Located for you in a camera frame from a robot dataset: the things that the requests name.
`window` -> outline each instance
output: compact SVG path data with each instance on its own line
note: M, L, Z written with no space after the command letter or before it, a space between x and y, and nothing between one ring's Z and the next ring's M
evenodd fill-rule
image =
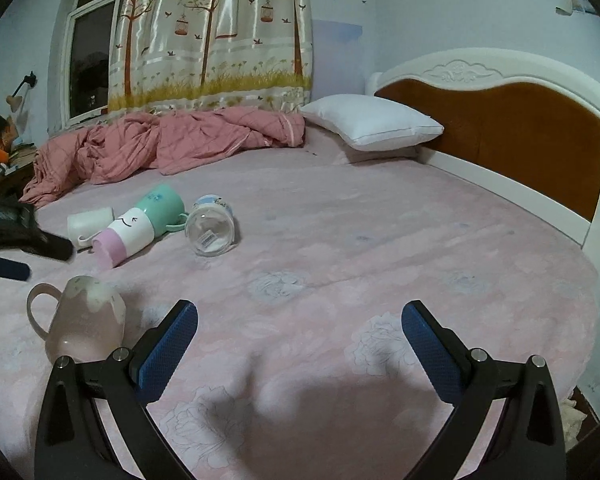
M62 126L107 112L109 56L121 0L75 0L64 35L61 70Z

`green cup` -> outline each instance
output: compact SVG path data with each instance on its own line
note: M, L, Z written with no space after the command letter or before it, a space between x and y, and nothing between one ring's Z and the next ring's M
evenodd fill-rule
M184 229L184 220L186 220L184 203L180 195L166 184L153 188L142 197L136 207L144 211L151 221L155 237Z

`mug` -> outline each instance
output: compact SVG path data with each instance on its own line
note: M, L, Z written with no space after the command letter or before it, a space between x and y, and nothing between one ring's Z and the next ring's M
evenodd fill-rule
M93 239L93 252L103 269L113 269L154 241L149 217L137 207L116 218Z
M91 247L93 237L106 229L113 218L110 207L69 215L66 219L68 238L76 249Z
M167 184L160 184L152 189L142 197L136 207L151 221L156 238L166 232L184 229L184 223L180 219L180 215L184 215L184 202Z
M218 195L196 200L185 223L185 236L199 256L219 256L235 242L234 211Z
M48 332L31 312L31 304L40 294L58 300ZM27 317L45 341L46 356L52 363L62 355L77 362L101 361L122 345L126 307L109 285L91 276L76 276L63 292L48 283L34 286L27 297Z

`metal screw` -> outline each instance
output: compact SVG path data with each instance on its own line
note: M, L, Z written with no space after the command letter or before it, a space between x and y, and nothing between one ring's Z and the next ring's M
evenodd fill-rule
M489 357L489 354L485 352L482 348L474 348L471 350L471 358L474 361L478 361L479 363L486 361Z
M56 366L58 368L64 368L71 362L71 358L67 355L61 355L58 359L56 359Z
M127 348L117 348L113 351L111 355L116 361L124 361L127 357L129 357L129 350Z
M534 355L531 358L531 362L538 368L542 368L543 366L546 365L546 361L544 360L544 357L542 357L541 355Z

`birdcage print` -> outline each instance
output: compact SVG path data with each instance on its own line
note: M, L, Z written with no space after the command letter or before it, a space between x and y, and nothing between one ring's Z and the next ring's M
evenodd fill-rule
M260 8L260 21L265 23L271 23L273 21L273 7L271 2L267 0L267 3Z
M183 15L179 20L176 20L176 34L178 36L186 36L189 32L189 22L187 21L187 17Z

